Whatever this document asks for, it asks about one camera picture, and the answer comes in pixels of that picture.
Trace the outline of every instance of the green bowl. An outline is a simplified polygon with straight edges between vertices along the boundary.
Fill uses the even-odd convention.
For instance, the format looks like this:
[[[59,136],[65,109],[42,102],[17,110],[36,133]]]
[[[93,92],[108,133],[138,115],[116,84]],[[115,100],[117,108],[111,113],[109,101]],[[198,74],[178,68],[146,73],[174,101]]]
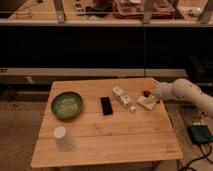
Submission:
[[[54,98],[51,104],[53,114],[59,119],[77,116],[83,107],[83,100],[78,93],[64,92]]]

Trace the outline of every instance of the wooden table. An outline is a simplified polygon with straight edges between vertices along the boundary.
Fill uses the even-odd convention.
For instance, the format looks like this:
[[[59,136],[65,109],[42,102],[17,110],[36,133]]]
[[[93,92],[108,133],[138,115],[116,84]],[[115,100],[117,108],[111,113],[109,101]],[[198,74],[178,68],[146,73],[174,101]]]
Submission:
[[[120,86],[133,101],[143,90],[154,87],[152,78],[128,78],[54,82],[44,112],[32,158],[32,168],[161,161],[182,158],[176,135],[164,104],[153,111],[136,105],[136,112],[123,108],[113,97],[112,88]],[[79,93],[83,111],[70,122],[54,117],[50,105],[65,91]],[[100,97],[109,96],[114,113],[102,114]],[[66,127],[74,145],[69,151],[58,150],[53,139],[57,126]]]

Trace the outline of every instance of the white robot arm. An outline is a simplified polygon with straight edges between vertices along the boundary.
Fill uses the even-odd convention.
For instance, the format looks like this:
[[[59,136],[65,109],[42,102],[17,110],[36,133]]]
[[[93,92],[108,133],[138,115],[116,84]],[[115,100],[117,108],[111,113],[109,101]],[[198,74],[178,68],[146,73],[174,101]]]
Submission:
[[[213,115],[213,97],[203,93],[199,87],[186,79],[177,79],[173,83],[157,83],[153,94],[159,100],[192,102],[201,111]]]

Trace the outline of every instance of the gray floor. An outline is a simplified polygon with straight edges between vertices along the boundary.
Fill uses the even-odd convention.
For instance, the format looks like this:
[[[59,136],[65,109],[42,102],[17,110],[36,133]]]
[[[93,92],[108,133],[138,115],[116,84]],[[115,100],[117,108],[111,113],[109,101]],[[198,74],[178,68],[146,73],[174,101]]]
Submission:
[[[0,171],[48,171],[50,169],[31,169],[30,162],[38,136],[48,92],[19,92],[14,101],[10,101],[8,92],[3,92],[0,100]],[[201,156],[197,146],[193,145],[186,132],[186,126],[200,121],[198,115],[183,115],[180,108],[183,104],[166,103],[174,131],[184,153],[181,160],[185,165],[191,159]],[[213,117],[203,118],[211,132]],[[71,171],[148,171],[152,164],[132,163],[101,166],[84,166],[62,168]],[[212,171],[213,165],[206,159],[194,163],[197,171]],[[177,170],[176,161],[165,161],[156,169],[158,171]]]

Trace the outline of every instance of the black cable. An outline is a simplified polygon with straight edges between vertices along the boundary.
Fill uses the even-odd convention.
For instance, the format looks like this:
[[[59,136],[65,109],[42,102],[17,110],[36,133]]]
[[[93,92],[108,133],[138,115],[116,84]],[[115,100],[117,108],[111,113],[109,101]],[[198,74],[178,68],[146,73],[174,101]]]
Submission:
[[[210,144],[208,144],[208,146],[209,146],[209,153],[210,153],[209,155],[211,155],[211,153],[212,153],[212,146],[211,146]],[[201,146],[199,146],[199,148],[200,148],[201,153],[202,153],[203,155],[206,155],[206,154],[204,153],[203,149],[201,148]],[[209,159],[208,156],[206,156],[205,158],[208,160],[209,163],[213,164],[213,160]]]
[[[197,144],[197,145],[198,145],[198,147],[200,148],[200,150],[201,150],[203,156],[191,160],[190,162],[188,162],[188,163],[186,164],[186,166],[184,166],[184,167],[182,167],[181,169],[179,169],[179,171],[187,171],[187,170],[189,170],[189,169],[190,169],[190,170],[193,170],[193,171],[196,171],[194,168],[190,167],[190,165],[191,165],[192,163],[198,161],[198,160],[202,160],[202,159],[205,159],[205,158],[207,159],[208,156],[212,153],[212,146],[211,146],[210,144],[208,144],[208,145],[209,145],[209,152],[208,152],[207,154],[205,154],[205,153],[203,152],[203,150],[202,150],[200,144]]]

